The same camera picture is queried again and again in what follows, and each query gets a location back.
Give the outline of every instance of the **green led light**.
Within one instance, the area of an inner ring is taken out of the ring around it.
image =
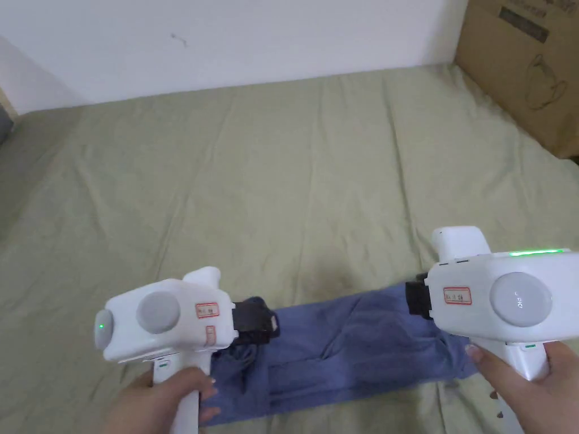
[[[543,253],[563,253],[563,249],[547,249],[547,250],[529,250],[527,252],[511,252],[510,256],[529,256],[529,255],[541,255]]]

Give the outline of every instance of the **blue cloth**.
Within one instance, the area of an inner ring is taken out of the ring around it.
[[[476,372],[468,339],[410,315],[405,285],[276,311],[281,336],[217,352],[210,425],[367,398]]]

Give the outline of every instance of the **hand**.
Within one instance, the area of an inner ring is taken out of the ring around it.
[[[201,400],[210,398],[217,393],[213,383],[200,369],[190,367],[152,387],[153,372],[149,371],[120,393],[102,434],[168,434],[181,399],[193,391],[201,393]],[[219,413],[216,407],[203,409],[199,422]]]
[[[568,434],[579,426],[579,357],[565,344],[545,344],[550,373],[528,381],[499,357],[469,345],[480,373],[515,412],[526,434]],[[491,398],[496,399],[496,392]]]

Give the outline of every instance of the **fingernail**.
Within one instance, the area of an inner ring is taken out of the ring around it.
[[[464,350],[468,354],[468,356],[472,359],[473,362],[478,363],[481,361],[483,353],[479,347],[476,345],[469,344],[464,347]]]

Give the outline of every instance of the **white vr controller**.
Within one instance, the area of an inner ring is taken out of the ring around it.
[[[424,283],[428,314],[436,325],[469,337],[527,380],[546,376],[549,364],[543,343],[579,336],[579,253],[569,249],[491,253],[474,226],[436,229],[433,244],[439,262]],[[409,305],[416,295],[407,290]],[[523,433],[502,399],[500,407],[506,431]]]
[[[196,366],[210,373],[211,355],[232,344],[265,344],[280,334],[263,300],[232,303],[220,290],[221,273],[205,267],[183,280],[166,279],[111,298],[97,313],[94,342],[119,363],[153,361],[153,383]],[[173,434],[199,429],[199,393],[181,400]]]

